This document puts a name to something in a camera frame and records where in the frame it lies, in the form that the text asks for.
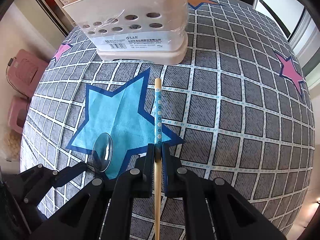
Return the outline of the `clear grey plastic spoon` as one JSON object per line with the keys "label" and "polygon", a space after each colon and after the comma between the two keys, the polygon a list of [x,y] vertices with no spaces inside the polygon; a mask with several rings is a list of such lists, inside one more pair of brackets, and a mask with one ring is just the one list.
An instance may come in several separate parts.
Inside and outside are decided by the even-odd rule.
{"label": "clear grey plastic spoon", "polygon": [[111,164],[113,142],[108,133],[101,133],[94,143],[92,150],[93,167],[95,172],[105,172]]}

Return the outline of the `grey checkered star tablecloth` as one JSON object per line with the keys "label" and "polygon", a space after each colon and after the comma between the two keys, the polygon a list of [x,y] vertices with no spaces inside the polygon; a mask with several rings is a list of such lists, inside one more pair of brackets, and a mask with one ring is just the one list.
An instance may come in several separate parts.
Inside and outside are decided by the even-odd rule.
{"label": "grey checkered star tablecloth", "polygon": [[86,86],[114,91],[149,70],[163,79],[163,119],[184,143],[170,149],[199,177],[221,177],[287,234],[310,184],[315,148],[313,107],[303,77],[277,24],[237,0],[212,0],[189,9],[188,49],[178,66],[137,60],[103,61],[79,28],[71,47],[52,60],[24,124],[20,169],[37,164],[61,170],[91,157],[69,150],[85,119]]}

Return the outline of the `beige plastic utensil holder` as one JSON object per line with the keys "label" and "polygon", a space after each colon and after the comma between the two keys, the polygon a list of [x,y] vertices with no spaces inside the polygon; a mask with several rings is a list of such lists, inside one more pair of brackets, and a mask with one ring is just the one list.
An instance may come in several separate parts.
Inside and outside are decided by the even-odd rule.
{"label": "beige plastic utensil holder", "polygon": [[104,61],[175,65],[187,52],[187,0],[77,0],[64,10]]}

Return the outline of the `white refrigerator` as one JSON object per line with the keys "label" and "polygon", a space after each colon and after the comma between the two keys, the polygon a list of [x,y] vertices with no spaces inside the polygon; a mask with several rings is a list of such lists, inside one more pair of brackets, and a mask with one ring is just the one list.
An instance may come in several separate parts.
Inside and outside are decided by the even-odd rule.
{"label": "white refrigerator", "polygon": [[254,8],[272,19],[288,41],[300,39],[310,23],[307,10],[298,0],[255,0]]}

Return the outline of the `blue patterned bamboo chopstick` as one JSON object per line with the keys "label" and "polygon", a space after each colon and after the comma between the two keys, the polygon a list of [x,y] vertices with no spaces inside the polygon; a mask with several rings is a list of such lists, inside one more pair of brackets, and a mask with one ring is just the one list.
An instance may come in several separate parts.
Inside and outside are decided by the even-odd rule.
{"label": "blue patterned bamboo chopstick", "polygon": [[162,188],[162,81],[155,79],[155,163],[154,163],[154,195],[155,195],[155,240],[160,239],[161,188]]}

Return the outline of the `pink stool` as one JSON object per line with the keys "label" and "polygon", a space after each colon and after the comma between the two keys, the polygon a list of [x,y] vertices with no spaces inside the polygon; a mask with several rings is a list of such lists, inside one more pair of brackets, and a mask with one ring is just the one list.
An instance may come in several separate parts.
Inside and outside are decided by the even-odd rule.
{"label": "pink stool", "polygon": [[48,62],[21,49],[10,59],[6,69],[8,83],[22,95],[31,98],[48,67]]}

